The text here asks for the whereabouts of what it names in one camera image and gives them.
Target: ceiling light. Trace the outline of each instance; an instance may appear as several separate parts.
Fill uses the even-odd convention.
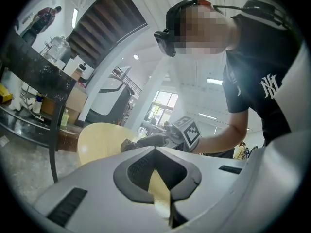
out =
[[[207,83],[213,83],[213,84],[222,85],[223,81],[222,80],[207,79]]]
[[[77,16],[78,16],[78,10],[74,9],[73,16],[72,16],[72,23],[71,23],[72,28],[76,26]]]
[[[203,117],[208,117],[208,118],[211,118],[211,119],[214,119],[214,120],[217,120],[217,118],[215,117],[212,117],[212,116],[208,116],[208,115],[204,115],[202,113],[199,113],[200,116],[203,116]]]

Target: person's neck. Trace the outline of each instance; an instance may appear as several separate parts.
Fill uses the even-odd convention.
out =
[[[239,45],[241,30],[233,19],[229,20],[229,30],[229,44],[226,50],[234,50]]]

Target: ny logo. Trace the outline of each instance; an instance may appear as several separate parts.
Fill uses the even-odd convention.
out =
[[[271,74],[268,74],[267,77],[262,78],[263,81],[260,82],[266,94],[265,98],[269,95],[273,99],[273,96],[278,91],[278,85],[276,83],[276,74],[270,77]]]

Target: wooden stair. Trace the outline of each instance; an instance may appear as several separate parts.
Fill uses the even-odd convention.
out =
[[[131,0],[96,0],[67,38],[71,57],[86,55],[97,67],[120,40],[146,25]]]

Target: bottle with green liquid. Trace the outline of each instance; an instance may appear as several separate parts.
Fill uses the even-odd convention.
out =
[[[68,109],[66,109],[65,112],[63,113],[62,121],[60,123],[60,126],[62,128],[65,128],[67,126],[68,118],[69,118]]]

